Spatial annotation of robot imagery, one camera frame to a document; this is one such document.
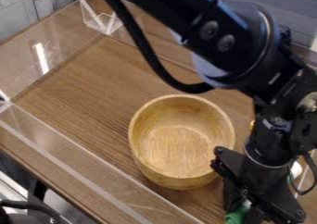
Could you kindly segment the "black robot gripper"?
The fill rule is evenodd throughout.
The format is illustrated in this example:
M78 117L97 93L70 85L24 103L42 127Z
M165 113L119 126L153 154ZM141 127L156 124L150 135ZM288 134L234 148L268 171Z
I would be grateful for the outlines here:
M304 224L307 212L295 198L288 167L267 167L222 146L214 148L210 167L224 179L224 210L234 212L247 200L252 206L244 224Z

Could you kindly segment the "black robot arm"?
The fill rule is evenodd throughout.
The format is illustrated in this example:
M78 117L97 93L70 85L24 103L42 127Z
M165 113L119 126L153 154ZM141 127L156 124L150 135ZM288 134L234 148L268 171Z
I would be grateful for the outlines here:
M225 210L252 204L245 224L304 224L303 195L292 179L297 159L317 149L317 69L292 51L292 33L268 10L222 0L130 0L178 35L202 59L201 82L178 81L161 65L125 0L106 0L117 12L152 69L185 93L230 88L255 101L256 121L243 152L224 146L210 162L225 188Z

